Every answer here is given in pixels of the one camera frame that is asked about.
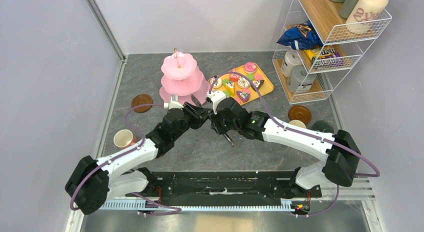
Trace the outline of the metal serving tongs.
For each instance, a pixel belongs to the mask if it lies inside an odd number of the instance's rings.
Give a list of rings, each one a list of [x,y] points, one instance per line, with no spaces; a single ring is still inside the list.
[[[200,101],[195,97],[195,95],[194,94],[191,94],[190,95],[190,98],[191,98],[191,100],[192,100],[192,102],[194,102],[194,104],[197,106],[197,107],[200,107],[200,108],[203,108],[203,105],[200,103]],[[234,142],[234,140],[227,134],[227,133],[224,133],[223,135],[222,135],[223,137],[225,137],[225,139],[228,141],[228,143],[232,146],[232,147],[235,147],[235,142]]]

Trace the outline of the purple cake slice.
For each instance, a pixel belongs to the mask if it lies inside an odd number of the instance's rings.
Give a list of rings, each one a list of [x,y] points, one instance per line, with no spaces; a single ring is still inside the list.
[[[236,96],[242,103],[247,103],[250,100],[251,93],[237,90]]]

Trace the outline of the yellow cake slice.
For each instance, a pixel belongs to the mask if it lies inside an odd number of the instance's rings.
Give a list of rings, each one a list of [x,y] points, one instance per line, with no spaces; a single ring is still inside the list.
[[[234,96],[234,94],[235,94],[235,83],[233,81],[229,80],[228,82],[226,82],[224,84],[224,88],[229,93],[229,95],[228,95],[229,97]]]

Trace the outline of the chocolate cake slice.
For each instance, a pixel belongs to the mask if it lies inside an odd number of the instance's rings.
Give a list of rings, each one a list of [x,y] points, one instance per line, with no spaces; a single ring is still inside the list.
[[[260,80],[254,79],[251,82],[252,82],[252,85],[251,85],[252,89],[253,90],[259,90],[264,85],[265,80],[264,79],[260,79]]]

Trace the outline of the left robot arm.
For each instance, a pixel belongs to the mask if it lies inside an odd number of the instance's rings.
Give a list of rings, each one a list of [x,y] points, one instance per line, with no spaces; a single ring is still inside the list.
[[[170,108],[162,121],[135,144],[109,156],[83,157],[65,184],[70,209],[89,215],[109,199],[138,192],[152,196],[157,190],[156,181],[148,172],[130,170],[165,155],[187,130],[201,128],[214,113],[211,108],[190,103]]]

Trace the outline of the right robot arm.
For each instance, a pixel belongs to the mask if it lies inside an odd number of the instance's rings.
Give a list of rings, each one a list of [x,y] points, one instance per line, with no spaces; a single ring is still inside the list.
[[[360,150],[347,131],[333,134],[293,126],[261,111],[248,112],[231,97],[210,101],[210,119],[218,134],[232,130],[246,139],[285,145],[318,159],[315,164],[295,172],[294,179],[288,183],[292,195],[300,197],[326,182],[352,186],[360,159],[349,150],[357,154]]]

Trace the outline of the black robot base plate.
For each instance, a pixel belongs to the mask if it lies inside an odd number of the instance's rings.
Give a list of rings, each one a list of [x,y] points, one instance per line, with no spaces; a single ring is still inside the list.
[[[277,206],[281,199],[322,197],[321,187],[295,184],[297,170],[151,172],[141,195],[168,206]]]

